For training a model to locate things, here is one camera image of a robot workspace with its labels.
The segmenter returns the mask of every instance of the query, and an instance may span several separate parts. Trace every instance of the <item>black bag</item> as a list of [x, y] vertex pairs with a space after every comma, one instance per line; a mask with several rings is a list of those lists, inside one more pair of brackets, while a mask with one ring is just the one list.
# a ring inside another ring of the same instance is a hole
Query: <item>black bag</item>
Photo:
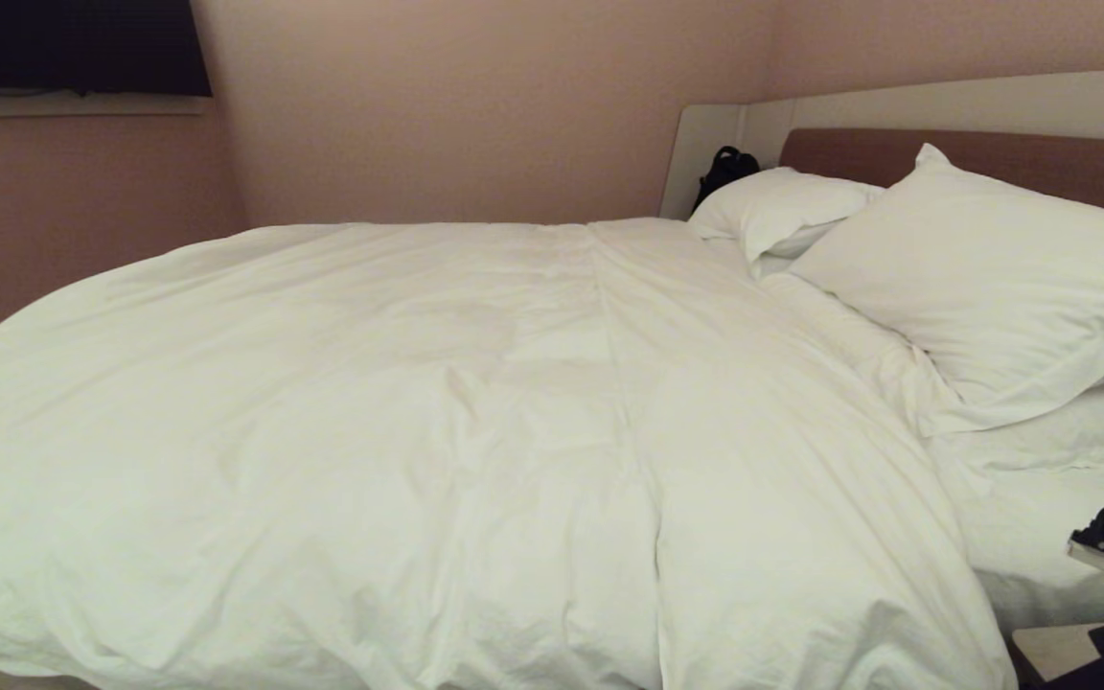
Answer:
[[761, 163], [749, 153], [741, 153], [735, 146], [723, 146], [714, 153], [714, 164], [710, 166], [709, 172], [701, 179], [701, 193], [697, 195], [693, 211], [710, 193], [718, 192], [718, 189], [735, 182], [735, 180], [755, 174], [761, 171]]

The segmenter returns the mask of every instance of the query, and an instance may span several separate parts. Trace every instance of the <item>white duvet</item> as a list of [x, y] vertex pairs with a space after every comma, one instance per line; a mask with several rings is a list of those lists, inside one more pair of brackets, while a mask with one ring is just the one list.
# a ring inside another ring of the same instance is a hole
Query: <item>white duvet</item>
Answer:
[[923, 450], [682, 223], [280, 227], [0, 327], [0, 668], [1015, 687]]

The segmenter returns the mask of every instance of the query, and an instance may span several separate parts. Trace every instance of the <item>pillowcase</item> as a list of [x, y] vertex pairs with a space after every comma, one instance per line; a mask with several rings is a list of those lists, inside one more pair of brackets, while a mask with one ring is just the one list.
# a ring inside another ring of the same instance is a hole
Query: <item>pillowcase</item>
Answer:
[[989, 432], [946, 433], [926, 446], [937, 461], [973, 468], [1104, 468], [1104, 385], [1050, 414]]
[[956, 169], [917, 169], [792, 266], [901, 332], [926, 436], [1016, 424], [1104, 382], [1104, 210]]
[[750, 265], [766, 252], [796, 258], [881, 192], [880, 187], [781, 167], [710, 193], [688, 222], [701, 238], [740, 240]]

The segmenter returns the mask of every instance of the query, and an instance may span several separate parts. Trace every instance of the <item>wall-mounted tv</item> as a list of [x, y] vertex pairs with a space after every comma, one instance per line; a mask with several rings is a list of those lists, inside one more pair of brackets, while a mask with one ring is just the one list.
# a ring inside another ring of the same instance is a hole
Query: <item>wall-mounted tv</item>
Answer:
[[211, 96], [190, 0], [0, 0], [0, 91]]

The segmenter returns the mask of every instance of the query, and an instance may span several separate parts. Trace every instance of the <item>pink wall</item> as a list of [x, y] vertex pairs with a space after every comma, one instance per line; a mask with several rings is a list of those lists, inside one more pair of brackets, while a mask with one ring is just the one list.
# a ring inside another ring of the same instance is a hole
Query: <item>pink wall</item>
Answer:
[[766, 97], [1086, 70], [1104, 0], [781, 0]]
[[773, 0], [202, 0], [255, 224], [656, 214]]
[[0, 320], [71, 280], [245, 227], [214, 113], [0, 119]]

